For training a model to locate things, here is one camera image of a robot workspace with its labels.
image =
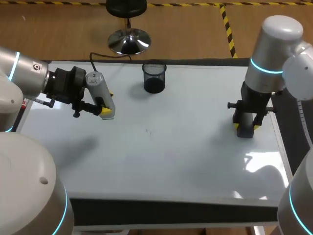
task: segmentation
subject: black cable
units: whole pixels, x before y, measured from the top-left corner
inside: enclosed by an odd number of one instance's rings
[[[102,54],[98,54],[98,53],[95,53],[95,52],[91,52],[91,53],[89,54],[89,59],[90,59],[91,65],[92,65],[92,67],[93,67],[93,70],[94,70],[95,72],[97,72],[97,69],[96,69],[96,67],[95,67],[95,65],[94,65],[94,63],[93,63],[92,55],[97,55],[97,56],[106,57],[106,58],[112,58],[112,59],[128,57],[130,60],[132,60],[132,58],[131,58],[130,55],[110,56],[110,55],[102,55]]]

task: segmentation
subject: glowing blue ring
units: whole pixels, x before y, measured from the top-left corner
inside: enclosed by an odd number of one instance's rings
[[[299,224],[303,227],[303,229],[309,234],[309,235],[313,235],[309,229],[307,227],[305,227],[305,225],[302,223],[302,221],[300,220],[299,216],[297,215],[297,213],[295,212],[295,209],[293,207],[293,203],[292,203],[292,199],[291,199],[291,186],[289,188],[289,200],[290,200],[290,205],[291,205],[291,209],[294,213],[295,218],[298,220]]]
[[[60,226],[61,226],[62,223],[63,223],[63,220],[64,220],[64,218],[65,218],[65,214],[66,214],[66,212],[67,212],[67,190],[64,188],[64,191],[65,191],[65,200],[66,200],[64,213],[63,213],[62,219],[61,219],[61,221],[60,221],[58,227],[56,228],[56,230],[54,231],[54,233],[53,233],[52,235],[56,235],[56,234],[57,234],[57,232],[58,232]]]
[[[11,127],[9,130],[5,131],[5,132],[10,132],[12,130],[13,127]]]
[[[12,67],[12,70],[11,70],[11,73],[10,73],[10,76],[9,76],[9,80],[10,80],[10,81],[12,80],[13,74],[14,74],[15,69],[16,69],[16,65],[18,64],[19,57],[20,57],[20,53],[19,53],[19,52],[16,52],[14,64],[13,64],[13,67]]]
[[[271,73],[271,74],[281,74],[281,73],[283,73],[283,71],[270,71],[270,70],[265,70],[265,69],[263,69],[263,68],[257,66],[257,65],[253,62],[252,57],[250,58],[250,61],[251,61],[251,64],[252,64],[255,68],[257,68],[258,70],[260,70],[260,71],[262,71],[262,72]]]

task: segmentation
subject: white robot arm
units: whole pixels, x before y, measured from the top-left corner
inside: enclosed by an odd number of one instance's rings
[[[233,121],[242,124],[244,130],[240,137],[247,137],[247,125],[242,118],[244,115],[237,115],[242,114],[239,108],[256,112],[257,116],[266,115],[271,94],[285,87],[298,100],[313,99],[313,47],[302,41],[302,35],[302,25],[293,18],[271,16],[265,19],[242,86],[241,106],[234,107],[234,117],[239,118]],[[313,235],[312,211],[313,149],[304,158],[279,203],[280,233]]]
[[[87,88],[94,104],[82,101]],[[37,100],[44,93],[51,102]],[[85,110],[113,119],[115,105],[104,77],[74,67],[48,64],[0,47],[0,234],[71,235],[74,215],[52,156],[35,140],[11,133],[24,98],[53,107],[71,104],[74,117]]]
[[[24,98],[49,107],[53,107],[55,100],[71,104],[76,118],[82,110],[102,119],[114,118],[115,105],[100,72],[86,75],[85,70],[77,67],[71,71],[57,69],[52,72],[48,70],[46,62],[0,47],[0,77],[0,131],[8,131],[12,127],[18,114],[17,107],[22,104],[21,92]],[[85,88],[90,92],[94,104],[82,101]],[[46,94],[51,102],[36,99],[40,93]]]

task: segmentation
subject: stool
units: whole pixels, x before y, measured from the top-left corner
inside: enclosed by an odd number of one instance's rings
[[[109,39],[109,48],[118,54],[133,55],[145,51],[151,44],[149,35],[132,28],[130,18],[140,16],[147,10],[146,0],[107,0],[107,11],[125,19],[125,29],[116,31]]]

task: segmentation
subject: white cylindrical object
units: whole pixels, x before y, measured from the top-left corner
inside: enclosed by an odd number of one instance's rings
[[[0,132],[10,131],[23,103],[18,86],[0,75]]]
[[[313,99],[313,47],[291,56],[283,65],[283,78],[289,93],[300,100]]]
[[[246,84],[260,93],[283,90],[283,64],[301,43],[302,34],[302,25],[291,17],[266,18],[246,72]]]
[[[284,235],[313,234],[313,149],[311,149],[278,207],[279,227]]]
[[[0,234],[71,235],[74,217],[49,152],[26,136],[0,133]]]
[[[11,79],[25,96],[37,97],[48,79],[48,64],[0,47],[0,71]]]

